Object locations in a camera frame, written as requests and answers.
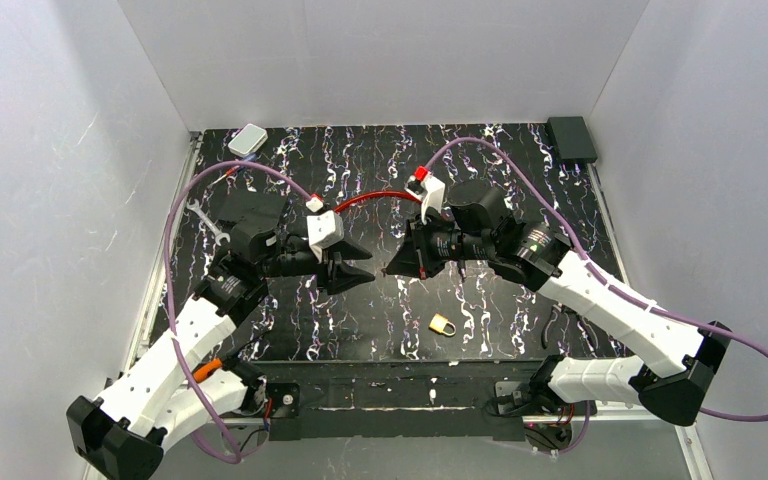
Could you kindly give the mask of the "red cable lock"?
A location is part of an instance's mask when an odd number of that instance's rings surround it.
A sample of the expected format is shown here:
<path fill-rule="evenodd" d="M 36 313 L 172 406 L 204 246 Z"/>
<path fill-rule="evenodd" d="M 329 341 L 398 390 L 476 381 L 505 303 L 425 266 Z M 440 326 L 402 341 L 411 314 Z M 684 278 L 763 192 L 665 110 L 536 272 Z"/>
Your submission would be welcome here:
<path fill-rule="evenodd" d="M 362 193 L 354 197 L 351 197 L 343 201 L 336 207 L 334 207 L 333 210 L 336 213 L 342 213 L 343 211 L 349 209 L 352 206 L 362 204 L 363 202 L 367 202 L 370 200 L 382 199 L 382 198 L 395 198 L 400 200 L 407 200 L 413 203 L 420 203 L 419 199 L 415 198 L 413 195 L 405 191 L 379 190 L 379 191 L 366 192 L 366 193 Z"/>

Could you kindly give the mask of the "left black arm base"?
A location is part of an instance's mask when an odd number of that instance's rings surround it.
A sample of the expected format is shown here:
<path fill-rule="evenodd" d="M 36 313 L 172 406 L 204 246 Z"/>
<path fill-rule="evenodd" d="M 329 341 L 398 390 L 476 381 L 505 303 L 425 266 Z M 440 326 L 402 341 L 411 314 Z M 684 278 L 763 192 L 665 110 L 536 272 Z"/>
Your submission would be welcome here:
<path fill-rule="evenodd" d="M 300 386 L 297 383 L 268 383 L 267 399 L 271 401 L 270 419 L 296 418 L 299 414 Z"/>

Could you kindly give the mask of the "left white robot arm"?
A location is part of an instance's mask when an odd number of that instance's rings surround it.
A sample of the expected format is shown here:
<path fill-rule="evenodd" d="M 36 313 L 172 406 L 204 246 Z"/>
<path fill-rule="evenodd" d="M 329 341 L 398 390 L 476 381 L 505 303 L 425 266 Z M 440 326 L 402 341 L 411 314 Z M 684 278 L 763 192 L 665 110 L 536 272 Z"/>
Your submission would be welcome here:
<path fill-rule="evenodd" d="M 94 399 L 76 398 L 66 416 L 76 452 L 108 479 L 148 479 L 165 452 L 214 417 L 259 414 L 269 404 L 266 375 L 236 356 L 211 374 L 195 366 L 257 309 L 275 277 L 313 276 L 329 295 L 374 280 L 351 266 L 372 254 L 348 239 L 341 217 L 321 207 L 301 232 L 282 233 L 284 198 L 229 200 L 214 227 L 217 255 L 174 326 Z"/>

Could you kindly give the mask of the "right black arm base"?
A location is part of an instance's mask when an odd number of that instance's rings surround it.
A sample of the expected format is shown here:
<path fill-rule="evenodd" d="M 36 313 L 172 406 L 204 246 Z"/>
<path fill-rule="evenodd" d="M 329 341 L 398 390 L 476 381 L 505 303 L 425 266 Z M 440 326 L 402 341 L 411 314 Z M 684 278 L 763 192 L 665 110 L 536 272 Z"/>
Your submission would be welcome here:
<path fill-rule="evenodd" d="M 547 416 L 556 422 L 565 422 L 571 417 L 583 416 L 586 408 L 595 415 L 598 407 L 594 401 L 568 404 L 548 394 L 530 392 L 525 381 L 502 380 L 494 384 L 487 409 L 498 417 Z"/>

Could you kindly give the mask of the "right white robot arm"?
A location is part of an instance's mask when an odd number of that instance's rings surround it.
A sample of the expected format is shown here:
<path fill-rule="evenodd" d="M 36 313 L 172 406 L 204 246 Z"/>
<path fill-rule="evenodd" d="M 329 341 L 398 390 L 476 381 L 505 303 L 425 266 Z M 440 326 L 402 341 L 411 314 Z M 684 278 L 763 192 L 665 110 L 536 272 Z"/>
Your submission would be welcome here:
<path fill-rule="evenodd" d="M 522 221 L 501 189 L 468 181 L 447 191 L 412 181 L 419 213 L 407 220 L 388 275 L 426 280 L 449 262 L 480 260 L 503 279 L 549 298 L 629 347 L 632 356 L 575 359 L 550 355 L 529 380 L 525 399 L 549 409 L 584 401 L 640 405 L 659 419 L 692 425 L 729 339 L 655 314 L 612 292 L 616 280 L 590 267 L 568 236 L 540 221 Z"/>

